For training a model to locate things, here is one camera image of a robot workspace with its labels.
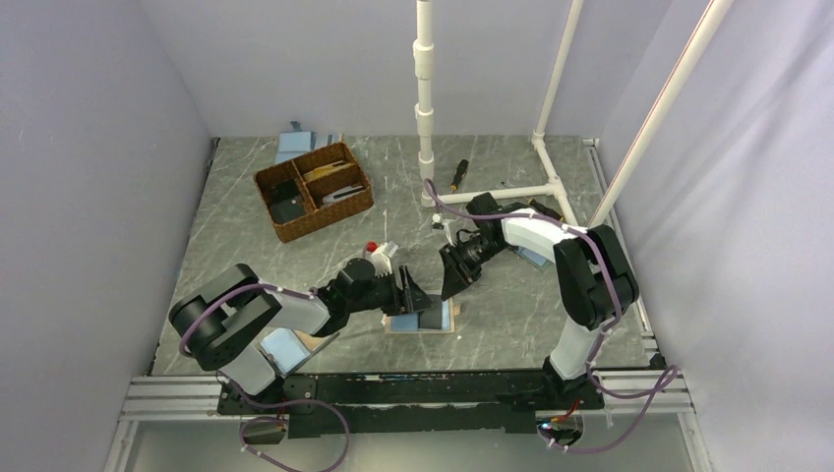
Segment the black credit card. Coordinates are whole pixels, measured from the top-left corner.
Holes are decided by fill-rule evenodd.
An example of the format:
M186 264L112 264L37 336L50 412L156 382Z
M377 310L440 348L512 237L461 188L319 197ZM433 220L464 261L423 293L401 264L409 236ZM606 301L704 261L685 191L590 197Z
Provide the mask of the black credit card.
M443 330L444 329L444 311L439 309L427 309L418 315L418 328L427 330Z

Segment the tan blue card holder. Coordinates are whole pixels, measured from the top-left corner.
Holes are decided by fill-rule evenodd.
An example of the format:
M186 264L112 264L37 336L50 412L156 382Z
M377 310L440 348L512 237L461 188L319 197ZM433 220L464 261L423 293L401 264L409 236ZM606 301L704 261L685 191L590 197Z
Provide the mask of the tan blue card holder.
M384 317L386 334L451 333L461 313L461 305L453 298L443 300L439 294L430 294L429 309L394 317Z

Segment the silver grey vip card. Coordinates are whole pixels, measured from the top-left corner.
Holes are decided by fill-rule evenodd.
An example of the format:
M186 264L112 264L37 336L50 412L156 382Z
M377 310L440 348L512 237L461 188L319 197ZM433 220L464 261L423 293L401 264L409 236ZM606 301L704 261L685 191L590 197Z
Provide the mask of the silver grey vip card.
M333 205L337 202L343 201L355 194L361 193L364 191L364 188L361 186L350 186L344 187L342 189L336 190L330 194L327 194L323 197L323 205L329 206Z

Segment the gold credit card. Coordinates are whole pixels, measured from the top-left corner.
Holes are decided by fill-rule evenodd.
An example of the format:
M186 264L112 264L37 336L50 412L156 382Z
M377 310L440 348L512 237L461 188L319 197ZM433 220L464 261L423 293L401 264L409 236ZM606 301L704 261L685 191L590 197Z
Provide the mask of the gold credit card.
M325 176L328 176L342 168L350 166L351 163L346 160L340 160L337 162L328 163L319 167L316 167L306 173L303 174L303 180L306 182L312 182L318 179L321 179Z

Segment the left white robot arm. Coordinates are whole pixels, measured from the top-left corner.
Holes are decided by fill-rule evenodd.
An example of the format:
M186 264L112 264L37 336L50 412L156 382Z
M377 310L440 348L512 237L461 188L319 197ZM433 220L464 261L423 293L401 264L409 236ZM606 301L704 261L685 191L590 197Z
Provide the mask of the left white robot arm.
M354 258L325 285L300 292L267 283L237 264L176 302L168 321L180 336L181 355L226 376L254 410L268 413L281 402L278 377L284 370L277 350L255 344L266 328L325 338L355 313L379 310L396 317L432 306L404 265L381 274L371 261Z

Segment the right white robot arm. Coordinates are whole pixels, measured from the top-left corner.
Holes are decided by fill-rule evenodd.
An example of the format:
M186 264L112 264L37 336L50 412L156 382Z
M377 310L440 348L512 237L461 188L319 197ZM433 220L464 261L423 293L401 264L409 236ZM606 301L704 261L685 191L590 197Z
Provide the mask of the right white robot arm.
M571 226L536 206L500 205L490 193L473 198L467 216L476 224L467 239L441 247L448 299L477 281L482 266L509 248L545 258L556 267L567 320L546 358L542 394L548 404L565 408L590 382L589 372L602 338L639 297L639 287L615 230L605 224Z

